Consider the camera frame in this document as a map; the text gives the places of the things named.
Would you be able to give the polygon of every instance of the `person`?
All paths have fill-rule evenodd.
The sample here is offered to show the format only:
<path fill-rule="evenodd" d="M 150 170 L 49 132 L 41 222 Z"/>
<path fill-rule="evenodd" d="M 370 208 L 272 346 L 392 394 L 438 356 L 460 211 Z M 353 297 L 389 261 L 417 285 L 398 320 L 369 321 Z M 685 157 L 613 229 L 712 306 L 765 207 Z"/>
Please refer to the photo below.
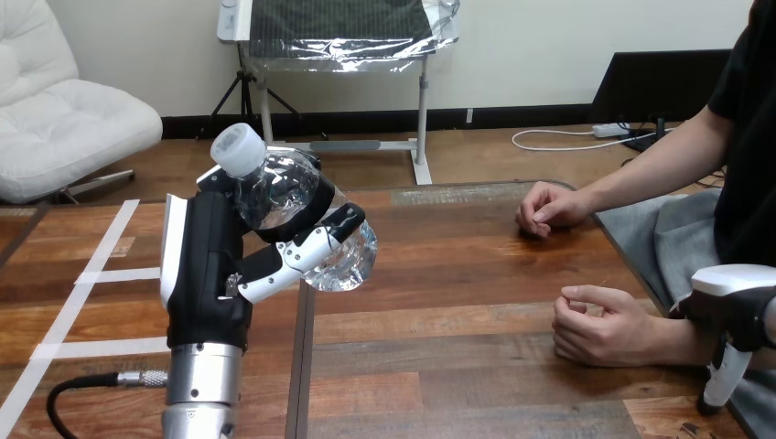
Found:
<path fill-rule="evenodd" d="M 666 196 L 727 167 L 724 188 Z M 708 105 L 632 162 L 572 191 L 537 183 L 515 220 L 552 239 L 592 213 L 657 298 L 692 291 L 700 268 L 776 266 L 776 5 L 756 0 Z M 587 313 L 600 305 L 600 316 Z M 593 366 L 706 365 L 718 334 L 689 320 L 648 315 L 627 292 L 563 288 L 553 321 L 557 355 Z M 776 367 L 773 351 L 751 365 Z"/>

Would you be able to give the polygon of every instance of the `black monitor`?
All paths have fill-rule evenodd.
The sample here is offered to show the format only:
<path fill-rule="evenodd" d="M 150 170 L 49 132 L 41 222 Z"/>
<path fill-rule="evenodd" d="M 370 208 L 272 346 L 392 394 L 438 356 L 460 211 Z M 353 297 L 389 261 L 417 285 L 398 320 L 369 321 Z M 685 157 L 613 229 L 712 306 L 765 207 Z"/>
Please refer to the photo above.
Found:
<path fill-rule="evenodd" d="M 643 151 L 663 136 L 665 122 L 683 122 L 703 109 L 729 57 L 729 49 L 617 52 L 598 87 L 589 121 L 655 123 L 657 135 L 626 144 Z"/>

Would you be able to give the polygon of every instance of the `human hand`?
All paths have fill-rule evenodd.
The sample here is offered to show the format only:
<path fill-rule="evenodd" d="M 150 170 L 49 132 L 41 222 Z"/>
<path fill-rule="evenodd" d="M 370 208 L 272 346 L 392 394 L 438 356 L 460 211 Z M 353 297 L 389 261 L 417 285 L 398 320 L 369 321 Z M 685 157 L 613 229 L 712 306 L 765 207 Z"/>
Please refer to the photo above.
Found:
<path fill-rule="evenodd" d="M 540 181 L 517 208 L 514 220 L 528 233 L 546 238 L 552 227 L 576 226 L 592 213 L 581 192 Z"/>
<path fill-rule="evenodd" d="M 630 294 L 598 286 L 567 286 L 555 301 L 555 353 L 590 366 L 644 366 L 658 358 L 663 330 Z M 587 304 L 603 307 L 601 316 Z"/>

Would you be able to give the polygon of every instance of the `black t-shirt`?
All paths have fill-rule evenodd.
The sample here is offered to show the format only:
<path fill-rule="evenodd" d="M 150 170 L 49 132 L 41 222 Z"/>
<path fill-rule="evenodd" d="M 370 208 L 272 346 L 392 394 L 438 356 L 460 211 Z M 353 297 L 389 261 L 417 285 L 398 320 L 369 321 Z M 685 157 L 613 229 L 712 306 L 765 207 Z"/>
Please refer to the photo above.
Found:
<path fill-rule="evenodd" d="M 776 5 L 757 0 L 708 103 L 734 121 L 715 211 L 722 263 L 776 266 Z"/>

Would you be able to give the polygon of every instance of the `wooden table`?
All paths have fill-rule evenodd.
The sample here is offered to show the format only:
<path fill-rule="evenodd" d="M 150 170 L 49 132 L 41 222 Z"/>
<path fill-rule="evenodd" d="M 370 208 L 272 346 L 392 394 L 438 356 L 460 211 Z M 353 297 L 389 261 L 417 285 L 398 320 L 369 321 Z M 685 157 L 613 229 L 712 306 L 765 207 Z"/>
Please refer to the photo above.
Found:
<path fill-rule="evenodd" d="M 254 308 L 238 436 L 743 437 L 728 412 L 695 412 L 697 369 L 555 355 L 562 286 L 625 289 L 656 310 L 592 220 L 548 241 L 519 235 L 513 214 L 530 185 L 351 192 L 380 243 L 372 278 L 350 293 L 295 286 Z M 0 267 L 0 437 L 11 425 L 10 437 L 56 437 L 45 400 L 62 380 L 165 369 L 169 357 L 153 275 L 164 205 L 44 213 L 13 228 L 0 215 L 16 233 Z M 159 390 L 73 391 L 58 406 L 81 438 L 160 437 L 165 409 Z"/>

